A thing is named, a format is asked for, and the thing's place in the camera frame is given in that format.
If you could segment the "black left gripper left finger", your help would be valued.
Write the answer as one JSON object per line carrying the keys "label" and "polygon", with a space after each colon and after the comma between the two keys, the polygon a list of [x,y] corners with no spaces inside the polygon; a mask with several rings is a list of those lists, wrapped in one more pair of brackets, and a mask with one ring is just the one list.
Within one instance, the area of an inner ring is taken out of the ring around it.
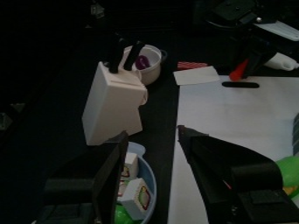
{"label": "black left gripper left finger", "polygon": [[92,146],[48,178],[37,224],[113,224],[128,134]]}

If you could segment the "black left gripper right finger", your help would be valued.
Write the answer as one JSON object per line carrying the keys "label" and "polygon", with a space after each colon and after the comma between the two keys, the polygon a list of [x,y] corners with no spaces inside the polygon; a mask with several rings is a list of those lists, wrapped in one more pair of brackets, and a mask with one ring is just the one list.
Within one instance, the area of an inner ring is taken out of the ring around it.
{"label": "black left gripper right finger", "polygon": [[177,137],[209,224],[299,224],[272,159],[183,125]]}

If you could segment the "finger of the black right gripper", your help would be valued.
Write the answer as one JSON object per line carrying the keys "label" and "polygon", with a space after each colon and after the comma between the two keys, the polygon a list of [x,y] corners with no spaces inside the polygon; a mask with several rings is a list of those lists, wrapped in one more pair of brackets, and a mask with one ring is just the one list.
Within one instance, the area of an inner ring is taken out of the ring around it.
{"label": "finger of the black right gripper", "polygon": [[268,53],[252,51],[247,56],[247,65],[244,68],[244,72],[241,74],[241,78],[245,79],[252,73],[259,69],[260,66],[268,61]]}

